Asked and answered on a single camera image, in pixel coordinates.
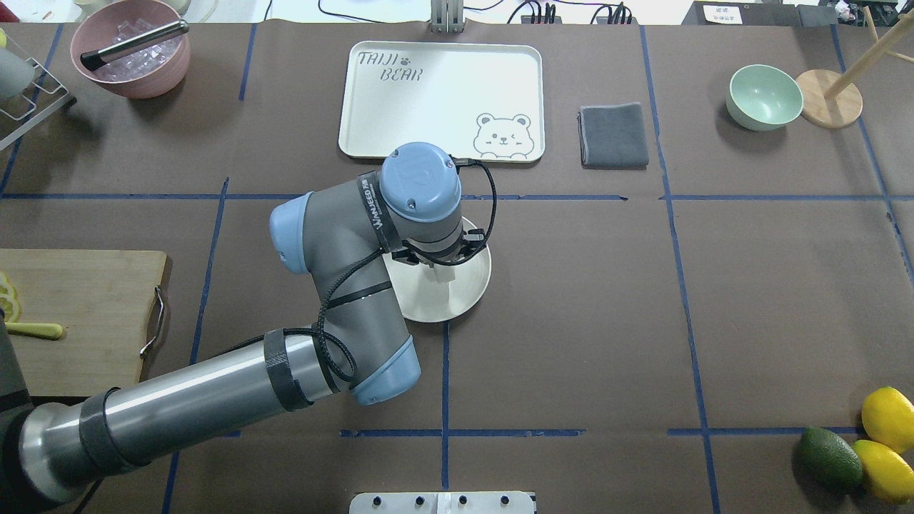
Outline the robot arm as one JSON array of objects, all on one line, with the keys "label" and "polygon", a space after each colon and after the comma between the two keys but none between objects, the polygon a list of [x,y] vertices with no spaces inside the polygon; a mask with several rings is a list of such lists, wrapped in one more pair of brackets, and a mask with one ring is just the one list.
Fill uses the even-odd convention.
[{"label": "robot arm", "polygon": [[479,160],[406,143],[378,171],[291,199],[271,212],[287,269],[313,278],[316,322],[268,330],[182,370],[81,403],[36,406],[2,325],[2,511],[88,500],[107,476],[348,390],[389,400],[421,376],[386,254],[408,266],[462,266],[490,230],[466,230],[460,171]]}]

